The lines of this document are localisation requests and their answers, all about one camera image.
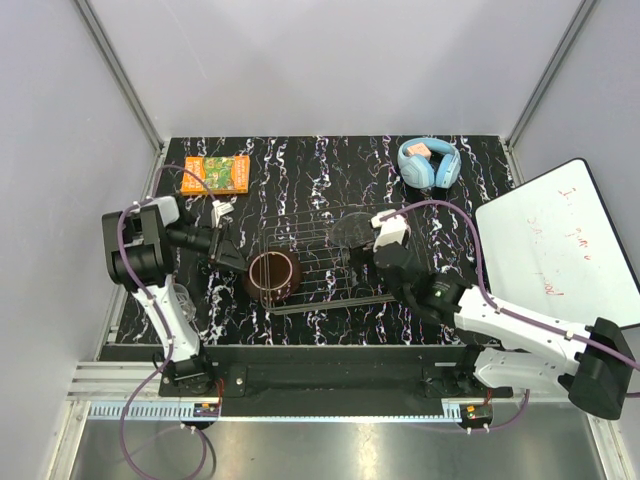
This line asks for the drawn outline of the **clear glass bowl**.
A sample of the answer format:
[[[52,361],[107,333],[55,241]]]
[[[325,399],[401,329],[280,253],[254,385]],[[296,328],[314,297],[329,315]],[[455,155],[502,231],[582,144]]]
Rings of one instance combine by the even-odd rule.
[[[344,248],[371,246],[376,240],[376,230],[372,226],[373,216],[364,212],[354,212],[343,216],[329,231],[332,244]]]

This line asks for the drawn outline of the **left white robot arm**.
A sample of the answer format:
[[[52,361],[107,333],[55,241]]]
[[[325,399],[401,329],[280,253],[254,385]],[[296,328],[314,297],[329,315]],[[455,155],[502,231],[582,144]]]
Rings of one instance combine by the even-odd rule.
[[[222,381],[179,303],[172,249],[201,254],[218,270],[246,272],[247,261],[222,221],[232,211],[231,203],[215,200],[212,224],[197,226],[178,197],[163,196],[101,218],[109,277],[137,300],[151,321],[163,348],[156,368],[163,384],[179,394],[207,395]]]

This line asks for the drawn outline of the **wire dish rack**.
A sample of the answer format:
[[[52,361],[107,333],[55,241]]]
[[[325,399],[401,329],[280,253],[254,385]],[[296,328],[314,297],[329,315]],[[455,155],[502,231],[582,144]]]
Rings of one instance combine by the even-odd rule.
[[[265,310],[289,315],[395,301],[388,293],[357,285],[353,269],[348,264],[349,248],[336,246],[329,240],[329,231],[343,216],[364,212],[374,217],[386,210],[395,210],[406,218],[411,236],[404,247],[414,251],[427,268],[424,240],[417,219],[413,214],[404,212],[400,203],[351,204],[268,217],[260,231],[257,254],[273,249],[291,251],[298,256],[303,273],[295,294],[279,303],[261,301]]]

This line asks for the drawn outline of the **red floral plate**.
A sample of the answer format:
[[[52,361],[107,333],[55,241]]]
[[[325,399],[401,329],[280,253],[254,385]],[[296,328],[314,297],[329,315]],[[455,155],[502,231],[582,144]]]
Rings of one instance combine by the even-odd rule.
[[[250,259],[243,287],[255,300],[279,303],[298,291],[302,273],[297,255],[288,250],[273,249]]]

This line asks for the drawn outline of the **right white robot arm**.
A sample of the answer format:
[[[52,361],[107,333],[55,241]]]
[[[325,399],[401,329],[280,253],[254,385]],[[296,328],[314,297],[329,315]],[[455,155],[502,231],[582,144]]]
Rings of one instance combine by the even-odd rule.
[[[584,325],[517,308],[491,296],[482,284],[429,271],[397,242],[357,245],[348,252],[351,264],[373,269],[420,321],[499,341],[498,348],[476,348],[454,371],[463,395],[506,387],[563,391],[586,413],[620,418],[638,364],[614,322],[599,317]]]

